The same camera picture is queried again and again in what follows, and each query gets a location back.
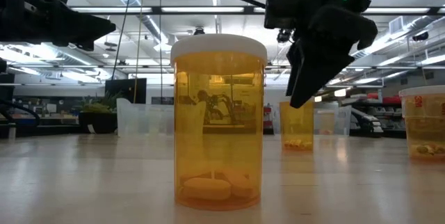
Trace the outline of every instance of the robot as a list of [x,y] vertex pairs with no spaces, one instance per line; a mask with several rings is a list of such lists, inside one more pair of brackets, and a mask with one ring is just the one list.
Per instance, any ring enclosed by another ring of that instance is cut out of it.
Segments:
[[369,47],[378,33],[375,23],[360,15],[370,0],[241,1],[265,9],[264,27],[280,29],[279,42],[292,38],[286,96],[295,108],[353,62],[348,54],[355,43],[358,49]]

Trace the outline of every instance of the plastic container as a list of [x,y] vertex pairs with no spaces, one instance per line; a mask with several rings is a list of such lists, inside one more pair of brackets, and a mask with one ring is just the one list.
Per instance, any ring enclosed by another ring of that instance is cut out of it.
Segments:
[[333,135],[335,132],[335,110],[314,110],[314,133],[320,135]]
[[171,63],[176,202],[208,210],[257,204],[266,48],[238,35],[194,35],[175,43]]
[[399,95],[410,157],[445,161],[445,86],[409,88]]
[[117,99],[118,136],[149,137],[173,135],[173,106],[132,104],[127,99]]
[[280,117],[282,149],[312,152],[314,149],[314,101],[311,99],[299,109],[295,109],[286,99],[285,102],[280,102]]

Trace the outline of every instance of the shelf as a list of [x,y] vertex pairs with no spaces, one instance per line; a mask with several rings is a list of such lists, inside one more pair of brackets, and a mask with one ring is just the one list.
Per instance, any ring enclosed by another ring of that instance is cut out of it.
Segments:
[[401,108],[402,104],[400,103],[377,103],[377,102],[350,102],[350,103],[345,103],[342,104],[341,106],[392,106],[392,107],[396,107],[396,108]]

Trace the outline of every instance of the ceiling light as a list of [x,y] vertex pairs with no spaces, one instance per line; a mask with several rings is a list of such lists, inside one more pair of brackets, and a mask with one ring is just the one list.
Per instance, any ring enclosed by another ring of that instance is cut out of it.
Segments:
[[[140,13],[141,7],[114,7],[114,8],[100,8],[100,7],[73,7],[72,10],[80,13]],[[142,13],[151,13],[152,8],[142,7]]]
[[388,79],[388,78],[394,78],[394,77],[399,76],[399,75],[401,75],[401,74],[403,74],[403,73],[406,73],[406,71],[393,73],[393,74],[388,75],[388,76],[385,77],[385,78],[386,78],[386,79]]
[[264,9],[264,8],[254,8],[253,12],[254,13],[264,13],[264,12],[266,12],[266,9]]
[[365,83],[370,83],[370,82],[377,81],[377,80],[378,80],[378,78],[364,78],[364,79],[360,79],[360,80],[356,81],[355,83],[365,84]]
[[20,71],[20,72],[25,72],[27,74],[40,75],[39,72],[32,70],[30,68],[27,68],[27,67],[21,67],[21,68],[9,67],[9,68],[12,70]]
[[371,69],[372,67],[371,66],[348,66],[348,67],[346,67],[346,69],[348,70],[348,69],[363,69],[363,70],[365,70],[365,69]]
[[329,81],[328,84],[330,84],[330,85],[334,85],[334,84],[337,84],[337,83],[339,83],[339,82],[341,82],[340,79],[333,79],[333,80]]
[[172,50],[172,46],[167,45],[167,44],[158,44],[156,46],[153,47],[154,50],[156,51],[171,51]]
[[419,61],[417,63],[417,65],[429,65],[429,64],[438,63],[441,61],[445,61],[445,55],[427,58],[423,61]]
[[28,83],[22,84],[23,86],[52,86],[51,83]]
[[373,14],[373,13],[426,13],[430,9],[429,8],[368,8],[366,11],[364,11],[367,14]]
[[165,13],[237,13],[243,12],[241,7],[167,7],[161,8]]
[[125,60],[125,63],[128,65],[136,65],[136,62],[138,63],[137,65],[159,65],[159,63],[157,63],[155,60],[147,58],[140,58],[139,61],[137,61],[135,58]]
[[346,89],[340,89],[334,92],[335,97],[345,97]]
[[378,65],[382,66],[382,65],[392,64],[392,63],[395,63],[396,61],[399,61],[399,60],[401,60],[401,59],[402,59],[402,57],[400,57],[400,56],[393,57],[393,58],[390,58],[390,59],[387,59],[387,60],[381,62],[381,63],[378,64]]
[[3,51],[0,50],[0,58],[10,61],[12,63],[26,63],[26,64],[43,64],[44,62],[39,61],[37,58],[33,58],[30,56],[25,56],[23,54],[17,53],[7,47],[3,48]]
[[73,79],[75,81],[81,81],[81,82],[90,82],[90,83],[97,83],[98,81],[92,77],[86,76],[84,74],[79,74],[76,72],[62,72],[64,77],[67,77],[69,79]]
[[20,83],[0,83],[0,86],[21,86]]

